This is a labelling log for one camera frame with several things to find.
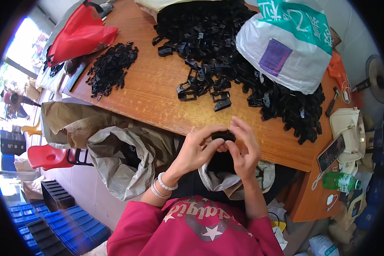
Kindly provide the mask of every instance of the white handbag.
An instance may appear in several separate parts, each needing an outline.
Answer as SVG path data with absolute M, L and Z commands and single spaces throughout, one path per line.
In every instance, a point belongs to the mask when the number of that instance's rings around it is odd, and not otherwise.
M 360 110 L 338 109 L 330 116 L 330 126 L 333 138 L 343 135 L 346 148 L 337 161 L 347 163 L 362 158 L 366 151 L 365 131 Z

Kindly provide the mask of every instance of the wooden table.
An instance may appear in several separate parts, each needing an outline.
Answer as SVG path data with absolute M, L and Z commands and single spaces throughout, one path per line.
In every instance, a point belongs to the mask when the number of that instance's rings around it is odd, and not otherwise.
M 323 189 L 321 184 L 313 192 L 310 189 L 311 183 L 319 173 L 317 156 L 332 141 L 328 118 L 321 117 L 323 134 L 318 136 L 315 143 L 306 141 L 299 146 L 298 139 L 293 136 L 294 130 L 288 132 L 283 130 L 284 124 L 281 118 L 263 122 L 260 119 L 260 108 L 248 107 L 246 101 L 248 95 L 242 93 L 241 85 L 232 85 L 229 89 L 232 106 L 219 112 L 214 112 L 215 103 L 208 93 L 196 101 L 179 101 L 176 87 L 186 80 L 189 67 L 177 54 L 165 58 L 158 56 L 157 48 L 164 42 L 157 46 L 151 43 L 156 36 L 153 28 L 155 20 L 139 9 L 133 0 L 120 0 L 114 3 L 114 6 L 115 9 L 105 20 L 106 25 L 119 28 L 114 44 L 132 41 L 139 49 L 138 59 L 125 77 L 125 88 L 113 89 L 109 97 L 102 97 L 100 101 L 91 98 L 91 87 L 85 83 L 87 71 L 92 66 L 90 64 L 72 92 L 65 89 L 64 93 L 182 135 L 186 135 L 193 128 L 200 129 L 205 125 L 229 126 L 231 116 L 239 116 L 254 127 L 261 146 L 262 159 L 307 172 L 296 201 L 295 211 L 291 215 L 293 221 L 324 218 L 337 211 L 337 206 L 334 206 L 330 212 L 326 212 L 326 207 L 320 204 L 335 191 Z M 326 73 L 322 85 L 327 99 L 322 105 L 325 110 L 333 98 L 333 86 L 336 82 Z M 335 109 L 340 107 L 341 103 L 342 100 L 337 100 Z

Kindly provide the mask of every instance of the water bottle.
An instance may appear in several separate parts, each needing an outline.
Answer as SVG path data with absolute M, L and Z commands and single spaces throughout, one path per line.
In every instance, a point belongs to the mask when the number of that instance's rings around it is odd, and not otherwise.
M 361 181 L 344 172 L 327 172 L 323 176 L 323 188 L 349 192 L 353 189 L 359 189 L 360 186 Z

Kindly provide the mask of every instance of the smartphone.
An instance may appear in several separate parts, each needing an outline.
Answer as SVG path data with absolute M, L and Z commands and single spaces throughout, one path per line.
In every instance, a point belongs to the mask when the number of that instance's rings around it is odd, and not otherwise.
M 343 153 L 346 145 L 344 144 L 343 135 L 340 134 L 317 158 L 320 171 L 327 170 L 331 164 L 336 161 L 341 153 Z

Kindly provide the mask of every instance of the purple label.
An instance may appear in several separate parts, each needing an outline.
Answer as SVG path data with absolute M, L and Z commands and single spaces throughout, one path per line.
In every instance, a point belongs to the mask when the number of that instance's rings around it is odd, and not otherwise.
M 281 42 L 271 39 L 259 65 L 267 73 L 277 77 L 292 51 Z

